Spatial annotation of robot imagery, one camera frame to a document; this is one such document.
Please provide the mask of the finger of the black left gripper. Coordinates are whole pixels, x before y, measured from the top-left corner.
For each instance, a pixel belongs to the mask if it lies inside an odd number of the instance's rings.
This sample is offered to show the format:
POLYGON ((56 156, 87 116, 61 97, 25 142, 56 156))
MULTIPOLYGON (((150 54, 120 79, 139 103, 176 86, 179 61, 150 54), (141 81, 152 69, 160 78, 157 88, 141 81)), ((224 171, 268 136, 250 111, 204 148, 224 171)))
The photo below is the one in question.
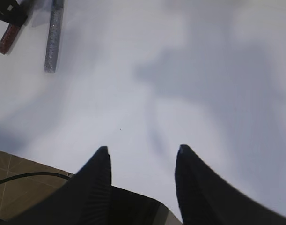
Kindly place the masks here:
POLYGON ((0 0, 0 21, 14 26, 23 26, 33 6, 32 0, 0 0))

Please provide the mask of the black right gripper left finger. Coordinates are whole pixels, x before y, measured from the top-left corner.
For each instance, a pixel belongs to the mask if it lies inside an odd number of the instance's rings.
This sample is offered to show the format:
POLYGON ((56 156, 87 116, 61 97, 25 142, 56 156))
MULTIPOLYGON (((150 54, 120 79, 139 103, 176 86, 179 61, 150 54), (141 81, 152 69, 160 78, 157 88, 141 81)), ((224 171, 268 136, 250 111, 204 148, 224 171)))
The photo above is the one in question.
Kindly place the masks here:
POLYGON ((106 225, 110 195, 110 155, 102 146, 65 185, 5 224, 106 225))

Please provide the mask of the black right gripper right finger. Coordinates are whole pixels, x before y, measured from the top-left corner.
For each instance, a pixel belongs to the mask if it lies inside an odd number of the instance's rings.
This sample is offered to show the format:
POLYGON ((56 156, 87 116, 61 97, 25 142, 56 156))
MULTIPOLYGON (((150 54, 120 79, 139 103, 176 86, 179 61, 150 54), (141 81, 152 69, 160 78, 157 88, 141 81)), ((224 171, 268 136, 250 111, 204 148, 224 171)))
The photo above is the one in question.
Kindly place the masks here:
POLYGON ((175 183, 185 225, 286 225, 286 217, 235 189, 186 144, 177 153, 175 183))

